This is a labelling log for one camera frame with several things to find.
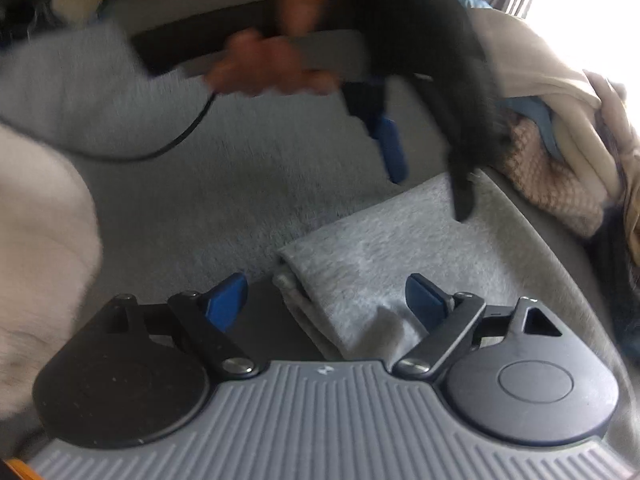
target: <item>circular plate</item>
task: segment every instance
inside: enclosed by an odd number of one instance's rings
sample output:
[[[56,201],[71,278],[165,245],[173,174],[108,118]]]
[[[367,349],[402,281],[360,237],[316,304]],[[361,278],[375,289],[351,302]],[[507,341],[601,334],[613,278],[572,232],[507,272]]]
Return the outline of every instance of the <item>circular plate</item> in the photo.
[[[456,361],[444,393],[467,422],[519,446],[602,434],[618,400],[615,378],[586,346],[513,334]]]
[[[108,334],[65,346],[36,378],[33,400],[49,436],[114,449],[180,428],[208,391],[194,357],[144,336]]]

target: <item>metal screw head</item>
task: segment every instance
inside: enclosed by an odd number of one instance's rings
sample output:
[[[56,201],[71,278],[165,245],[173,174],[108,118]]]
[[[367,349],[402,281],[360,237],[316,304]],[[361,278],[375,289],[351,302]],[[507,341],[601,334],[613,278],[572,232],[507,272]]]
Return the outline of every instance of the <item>metal screw head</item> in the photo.
[[[403,375],[422,375],[431,370],[431,365],[420,359],[402,359],[396,368]]]
[[[254,371],[255,364],[245,357],[230,357],[222,361],[222,367],[230,374],[245,375]]]

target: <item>gray fleece blanket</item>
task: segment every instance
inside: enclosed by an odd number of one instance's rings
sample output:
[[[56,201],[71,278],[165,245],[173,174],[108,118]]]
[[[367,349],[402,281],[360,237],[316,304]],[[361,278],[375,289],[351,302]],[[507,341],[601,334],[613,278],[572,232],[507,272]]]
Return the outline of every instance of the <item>gray fleece blanket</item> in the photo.
[[[412,272],[489,304],[536,297],[615,374],[620,403],[607,439],[636,462],[638,409],[618,352],[574,280],[513,203],[484,174],[476,189],[478,208],[464,224],[452,218],[441,175],[325,226],[280,250],[287,266],[274,282],[326,357],[381,358],[387,365],[425,335],[404,300]]]

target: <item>ribbed plastic surface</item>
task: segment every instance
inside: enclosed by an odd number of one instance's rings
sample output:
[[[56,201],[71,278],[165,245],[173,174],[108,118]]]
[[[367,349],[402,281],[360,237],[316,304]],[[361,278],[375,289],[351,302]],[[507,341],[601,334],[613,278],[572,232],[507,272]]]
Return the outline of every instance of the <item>ribbed plastic surface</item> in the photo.
[[[54,442],[30,464],[45,480],[627,479],[597,440],[510,448],[458,422],[428,385],[378,362],[274,362],[220,386],[191,424],[129,450]]]

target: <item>logo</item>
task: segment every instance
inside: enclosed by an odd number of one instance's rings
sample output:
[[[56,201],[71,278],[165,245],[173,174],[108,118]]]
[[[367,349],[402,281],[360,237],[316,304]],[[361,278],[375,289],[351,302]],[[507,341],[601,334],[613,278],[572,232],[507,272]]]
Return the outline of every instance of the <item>logo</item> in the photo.
[[[324,376],[329,375],[332,372],[335,372],[335,368],[329,365],[324,365],[321,366],[319,368],[316,368],[316,372],[318,372],[319,374],[322,374]]]

